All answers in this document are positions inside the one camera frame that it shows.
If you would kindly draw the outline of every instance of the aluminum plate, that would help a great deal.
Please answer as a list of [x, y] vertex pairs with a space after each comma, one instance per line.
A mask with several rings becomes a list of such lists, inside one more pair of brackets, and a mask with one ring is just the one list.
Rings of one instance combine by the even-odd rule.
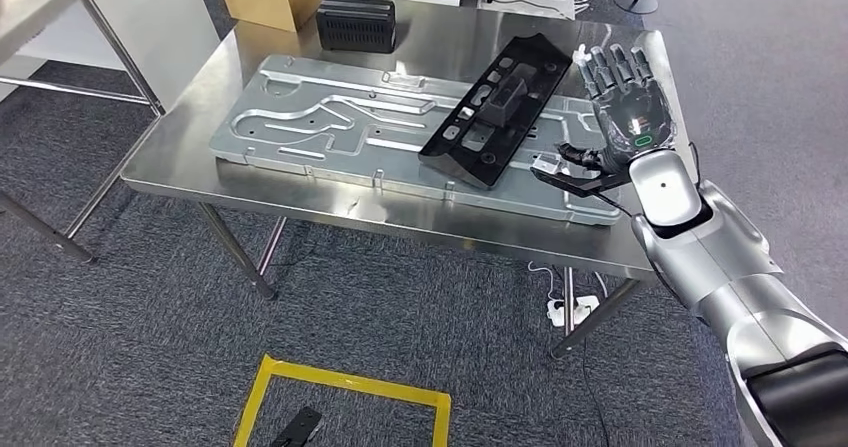
[[[318, 179], [584, 224], [616, 222], [618, 210], [552, 188], [529, 170], [535, 156], [554, 154], [554, 144], [563, 140], [577, 147], [604, 146], [592, 105], [584, 99], [551, 97], [490, 191], [422, 165], [418, 151], [470, 87], [271, 56], [245, 87], [210, 147], [230, 162]], [[576, 166], [570, 174], [590, 175]]]

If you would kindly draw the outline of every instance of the silver robot arm segment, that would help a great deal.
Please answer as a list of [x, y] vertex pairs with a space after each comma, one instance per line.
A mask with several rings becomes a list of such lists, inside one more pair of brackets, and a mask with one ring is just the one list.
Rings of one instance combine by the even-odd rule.
[[760, 445], [848, 445], [848, 340], [779, 279], [762, 233], [680, 157], [635, 158], [633, 232], [683, 305], [718, 337]]

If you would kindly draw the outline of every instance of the black case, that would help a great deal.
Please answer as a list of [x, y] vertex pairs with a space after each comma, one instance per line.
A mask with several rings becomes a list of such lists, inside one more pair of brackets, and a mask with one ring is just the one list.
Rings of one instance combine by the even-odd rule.
[[325, 50], [395, 50], [395, 4], [390, 0], [321, 0], [315, 18]]

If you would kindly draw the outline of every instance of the yellow tape square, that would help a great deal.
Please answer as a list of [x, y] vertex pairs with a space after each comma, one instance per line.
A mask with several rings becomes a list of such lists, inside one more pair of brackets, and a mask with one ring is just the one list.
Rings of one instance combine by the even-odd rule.
[[241, 414], [241, 422], [236, 431], [236, 439], [233, 442], [235, 447], [247, 447], [247, 441], [253, 431], [253, 424], [256, 423], [256, 416], [259, 414], [259, 408], [265, 398], [265, 391], [268, 389], [268, 383], [273, 375], [403, 400], [413, 404], [429, 405], [436, 409], [436, 418], [433, 424], [433, 447], [447, 447], [448, 445], [451, 399], [450, 395], [444, 392], [292, 364], [282, 360], [274, 360], [268, 354], [265, 354], [262, 363], [259, 364], [259, 372], [256, 373], [256, 380], [253, 381], [253, 388], [250, 389], [250, 396], [248, 396], [244, 411]]

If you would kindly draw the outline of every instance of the stainless steel table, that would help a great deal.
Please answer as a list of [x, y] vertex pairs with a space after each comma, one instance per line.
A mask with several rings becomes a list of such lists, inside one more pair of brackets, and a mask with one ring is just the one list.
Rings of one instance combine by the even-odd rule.
[[[267, 297], [273, 296], [274, 290], [262, 275], [285, 217], [413, 237], [464, 249], [487, 250], [634, 279], [618, 289], [624, 292], [632, 291], [638, 279], [651, 278], [653, 271], [626, 218], [612, 227], [591, 227], [314, 180], [215, 158], [208, 146], [212, 134], [259, 63], [269, 54], [289, 54], [473, 83], [512, 37], [537, 32], [544, 33], [568, 53], [581, 43], [587, 47], [608, 46], [615, 42], [642, 46], [668, 94], [680, 128], [679, 144], [688, 144], [668, 56], [659, 32], [417, 2], [395, 1], [395, 4], [399, 43], [390, 55], [323, 51], [314, 21], [298, 34], [238, 24], [201, 69], [176, 107], [157, 122], [124, 169], [124, 181], [141, 192], [200, 203], [213, 231]], [[582, 80], [575, 70], [571, 69], [566, 75], [559, 86], [559, 94], [585, 95]], [[681, 150], [684, 161], [691, 168], [693, 159], [688, 147]], [[622, 192], [622, 203], [631, 210], [639, 210], [629, 186]], [[211, 204], [280, 216], [258, 267], [241, 249]], [[570, 291], [570, 282], [567, 284], [566, 290]], [[599, 309], [593, 321], [606, 315], [602, 310]]]
[[[109, 42], [109, 45], [112, 46], [118, 58], [123, 63], [130, 79], [141, 93], [141, 96], [4, 76], [0, 76], [0, 83], [148, 105], [153, 109], [153, 112], [157, 117], [164, 114], [164, 109], [162, 108], [159, 100], [156, 98], [156, 94], [153, 93], [153, 90], [147, 84], [144, 76], [141, 74], [135, 62], [124, 48], [115, 32], [112, 30], [109, 22], [103, 16], [103, 13], [100, 11], [94, 0], [0, 0], [0, 64], [8, 60], [15, 52], [18, 51], [18, 49], [29, 42], [30, 39], [47, 26], [47, 24], [52, 22], [59, 16], [59, 14], [64, 12], [65, 9], [77, 1], [82, 1], [83, 6], [88, 11], [88, 14], [91, 16], [94, 23], [100, 29], [103, 36]], [[130, 152], [132, 152], [137, 146], [138, 143], [130, 149]], [[97, 191], [95, 191], [95, 193], [91, 196], [82, 211], [63, 232], [54, 229], [39, 219], [35, 214], [3, 192], [2, 189], [0, 189], [0, 207], [3, 207], [12, 214], [17, 215], [26, 224], [50, 239], [69, 254], [79, 258], [80, 260], [88, 262], [94, 257], [88, 251], [77, 245], [76, 242], [73, 241], [73, 238], [114, 185], [115, 181], [118, 179], [118, 174], [121, 170], [123, 170], [127, 160], [129, 160], [129, 154], [125, 156], [124, 159], [113, 169], [112, 173], [109, 174], [106, 180], [103, 181]]]

